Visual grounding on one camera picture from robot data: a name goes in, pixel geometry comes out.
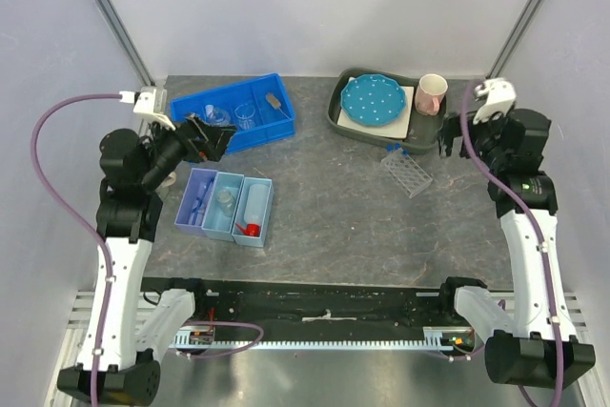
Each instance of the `white panel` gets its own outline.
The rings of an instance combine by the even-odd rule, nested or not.
[[[488,72],[526,0],[112,0],[152,74]]]
[[[559,196],[558,256],[610,383],[610,9],[545,0],[504,76],[521,107],[553,120],[543,169]]]
[[[91,287],[96,250],[35,178],[31,129],[66,97],[139,87],[92,0],[0,0],[0,18],[0,392],[2,405],[33,406],[51,382],[76,291]],[[82,105],[51,119],[40,152],[51,181],[94,221],[99,140],[132,114],[118,102]]]

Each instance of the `gray tray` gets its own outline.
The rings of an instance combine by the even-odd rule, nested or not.
[[[337,120],[341,112],[341,91],[345,88],[350,78],[358,78],[360,75],[366,73],[379,73],[396,80],[400,86],[412,86],[414,91],[417,91],[417,85],[419,80],[415,78],[408,78],[406,76],[393,75],[386,73],[385,71],[374,71],[371,69],[364,69],[361,67],[354,67],[348,69],[339,76],[338,82],[336,83],[335,90],[331,96],[331,103],[328,107],[328,113],[326,118],[331,124],[331,128],[346,137],[359,140],[360,142],[371,143],[378,145],[379,147],[386,147],[388,145],[394,145],[399,143],[400,146],[411,154],[424,154],[432,150],[437,146],[437,133],[442,126],[442,120],[447,111],[447,97],[443,99],[443,103],[440,106],[440,110],[434,116],[427,116],[419,114],[415,109],[415,104],[411,104],[411,120],[409,121],[409,133],[405,139],[395,139],[388,137],[379,137],[377,135],[370,135],[364,132],[354,131],[353,129],[344,128],[337,125]]]

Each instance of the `mug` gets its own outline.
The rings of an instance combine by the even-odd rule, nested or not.
[[[421,114],[437,114],[447,93],[447,80],[435,73],[423,75],[416,91],[416,110]]]

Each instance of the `polka dot plate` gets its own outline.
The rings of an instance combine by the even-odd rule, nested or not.
[[[341,109],[364,126],[391,123],[406,106],[404,90],[392,78],[383,75],[360,75],[341,91]]]

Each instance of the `red object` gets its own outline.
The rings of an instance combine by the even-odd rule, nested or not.
[[[244,233],[244,235],[248,235],[250,237],[258,237],[260,235],[260,226],[257,224],[249,224],[246,226],[246,229],[242,228],[237,223],[235,223],[235,226],[237,226],[239,230]]]

